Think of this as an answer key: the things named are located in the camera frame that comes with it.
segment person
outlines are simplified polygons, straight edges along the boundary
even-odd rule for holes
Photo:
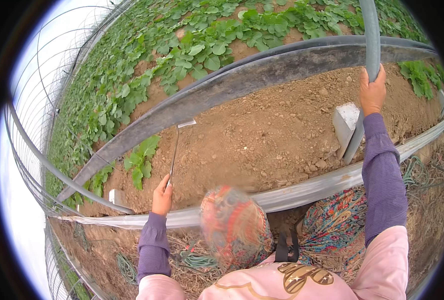
[[[384,67],[375,82],[360,75],[365,115],[364,190],[348,189],[318,201],[306,213],[299,259],[277,261],[265,212],[231,187],[210,191],[201,205],[201,229],[210,253],[226,273],[200,295],[211,299],[404,299],[408,282],[407,197],[400,156],[380,114]],[[138,250],[142,299],[185,299],[171,276],[166,215],[172,186],[165,176]]]

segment person's right hand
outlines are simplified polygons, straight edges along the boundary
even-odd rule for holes
[[[152,201],[152,213],[166,217],[172,207],[172,184],[167,188],[170,174],[165,175],[159,186],[154,190],[154,200]]]
[[[385,101],[385,69],[380,64],[380,71],[378,72],[377,79],[374,82],[369,83],[369,74],[365,68],[360,73],[360,105],[362,105],[363,114],[367,117],[373,113],[380,113],[382,111],[382,105]]]

